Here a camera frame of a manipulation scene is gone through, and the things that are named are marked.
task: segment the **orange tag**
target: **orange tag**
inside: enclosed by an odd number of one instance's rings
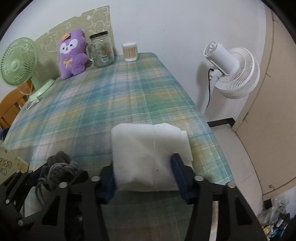
[[[61,40],[64,41],[66,40],[67,38],[70,37],[70,34],[69,33],[65,33],[62,37],[61,37]]]

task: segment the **white electric fan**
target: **white electric fan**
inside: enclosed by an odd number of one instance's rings
[[[5,50],[0,63],[0,75],[4,83],[11,87],[19,87],[31,79],[35,91],[30,95],[27,109],[39,102],[40,96],[52,86],[53,79],[44,85],[40,83],[35,72],[38,57],[34,41],[19,38]]]
[[[240,47],[226,50],[222,44],[211,42],[205,48],[204,56],[217,68],[209,71],[209,101],[215,87],[229,99],[242,98],[256,87],[260,68],[249,50]],[[209,101],[202,104],[202,113]]]

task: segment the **fan base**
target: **fan base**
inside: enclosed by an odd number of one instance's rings
[[[34,93],[32,93],[29,97],[28,104],[31,106],[38,103],[39,101],[36,101],[36,99],[41,96],[45,91],[47,91],[54,83],[54,79],[49,79],[40,89],[36,90]]]

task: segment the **fan grille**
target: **fan grille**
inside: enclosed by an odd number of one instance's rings
[[[33,40],[16,39],[8,46],[2,57],[1,77],[9,86],[20,86],[32,76],[36,62],[36,47]]]
[[[210,57],[217,49],[218,45],[216,42],[211,42],[204,50],[204,56]]]
[[[242,98],[248,95],[258,83],[259,65],[252,54],[244,48],[232,48],[228,51],[239,60],[239,68],[234,74],[219,78],[216,87],[226,98]]]

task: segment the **plaid tablecloth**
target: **plaid tablecloth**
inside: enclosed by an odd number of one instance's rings
[[[225,184],[230,168],[193,101],[152,53],[139,60],[91,67],[67,80],[57,79],[41,101],[22,109],[5,145],[35,170],[58,151],[69,154],[89,175],[112,161],[111,128],[119,123],[167,122],[186,130],[197,174]],[[26,215],[40,207],[34,195]],[[103,214],[110,240],[184,240],[192,206],[174,192],[117,192]]]

